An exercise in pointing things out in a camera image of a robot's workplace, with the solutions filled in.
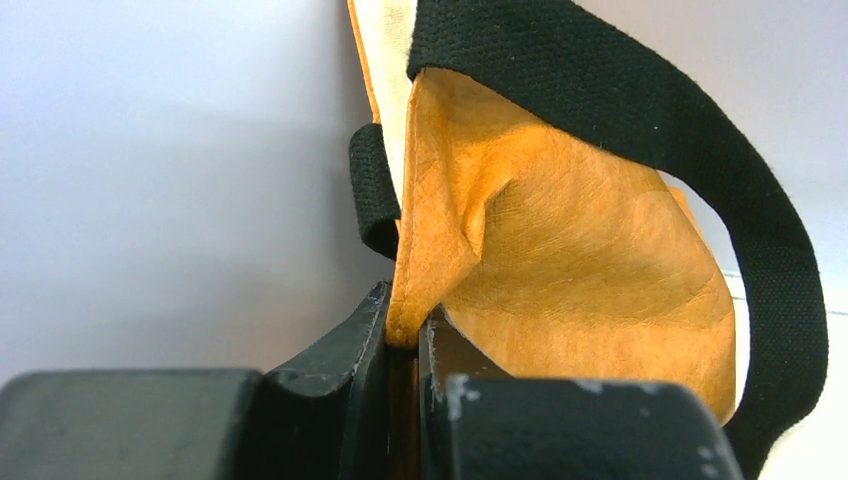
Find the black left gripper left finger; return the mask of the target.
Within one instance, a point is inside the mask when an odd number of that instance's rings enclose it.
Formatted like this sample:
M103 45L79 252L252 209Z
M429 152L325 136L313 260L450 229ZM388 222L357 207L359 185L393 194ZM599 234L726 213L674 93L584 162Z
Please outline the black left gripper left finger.
M262 373L66 370L1 392L5 479L382 479L388 438L377 284L342 323Z

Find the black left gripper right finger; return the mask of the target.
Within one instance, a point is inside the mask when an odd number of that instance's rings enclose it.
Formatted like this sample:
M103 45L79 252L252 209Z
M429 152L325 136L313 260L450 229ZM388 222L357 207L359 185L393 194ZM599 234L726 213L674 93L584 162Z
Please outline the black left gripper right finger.
M425 479L738 479L715 418L668 383L515 378L449 321L419 335Z

